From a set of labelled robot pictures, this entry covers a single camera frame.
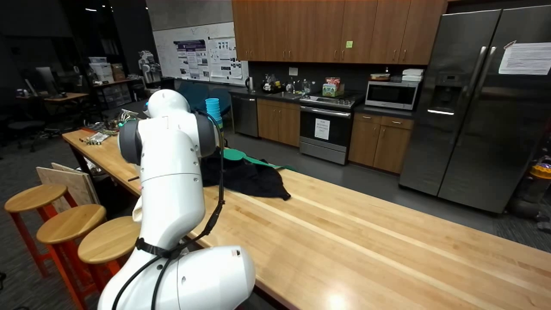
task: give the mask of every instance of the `kitchen counter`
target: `kitchen counter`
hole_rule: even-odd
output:
[[[263,93],[256,89],[246,89],[246,87],[230,87],[230,94],[239,94],[239,96],[255,96],[255,98],[270,98],[270,100],[282,100],[282,101],[294,101],[301,103],[299,98],[304,98],[301,94],[292,94],[292,93]]]
[[[239,94],[239,96],[268,98],[268,100],[280,100],[280,101],[292,101],[292,103],[303,103],[299,101],[299,98],[304,98],[291,93],[263,93],[263,91],[246,89],[246,87],[230,87],[229,93]],[[413,118],[413,112],[410,110],[375,108],[375,106],[365,106],[361,103],[354,106],[354,113],[377,113],[377,115]]]

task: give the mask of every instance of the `wooden stool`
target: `wooden stool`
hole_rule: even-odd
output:
[[[48,220],[57,213],[51,203],[60,196],[63,196],[70,206],[75,206],[75,201],[67,191],[67,186],[62,186],[62,184],[39,184],[39,186],[29,187],[12,196],[10,199],[7,199],[7,203],[3,205],[3,208],[12,217],[24,244],[31,251],[31,256],[41,275],[48,273],[44,267],[44,260],[48,260],[50,255],[48,253],[41,255],[38,251],[34,237],[29,234],[19,213],[27,210],[38,210],[41,218]]]
[[[132,217],[117,217],[94,227],[79,244],[79,258],[93,265],[96,280],[101,287],[106,280],[120,270],[131,249],[136,244],[139,224]],[[96,267],[105,265],[108,277],[100,275]]]
[[[84,298],[96,292],[89,284],[89,272],[75,255],[74,241],[94,229],[105,218],[101,205],[79,205],[48,218],[36,232],[36,239],[48,246],[51,260],[60,272],[70,298],[79,308],[86,308]]]

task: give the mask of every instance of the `stainless steel refrigerator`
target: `stainless steel refrigerator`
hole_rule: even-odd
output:
[[[444,13],[399,184],[501,213],[551,120],[551,5]]]

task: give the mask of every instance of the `wooden cabinet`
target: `wooden cabinet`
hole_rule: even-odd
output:
[[[277,100],[256,100],[258,136],[282,144],[299,144],[299,105]]]
[[[351,125],[348,160],[373,165],[377,141],[379,141],[379,118],[368,113],[356,113]]]
[[[232,0],[237,56],[260,62],[428,62],[446,0]]]
[[[446,12],[446,7],[447,1],[444,0],[411,0],[397,63],[428,63],[441,13]]]
[[[399,174],[413,120],[356,113],[348,160]]]
[[[272,13],[273,3],[275,0],[232,1],[237,58],[268,60],[272,56],[275,43],[265,25],[277,22]]]

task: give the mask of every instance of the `stovetop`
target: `stovetop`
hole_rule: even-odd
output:
[[[306,96],[299,98],[304,105],[313,106],[330,106],[339,110],[351,110],[356,103],[361,101],[361,96],[342,96],[342,98],[327,98],[327,96]]]

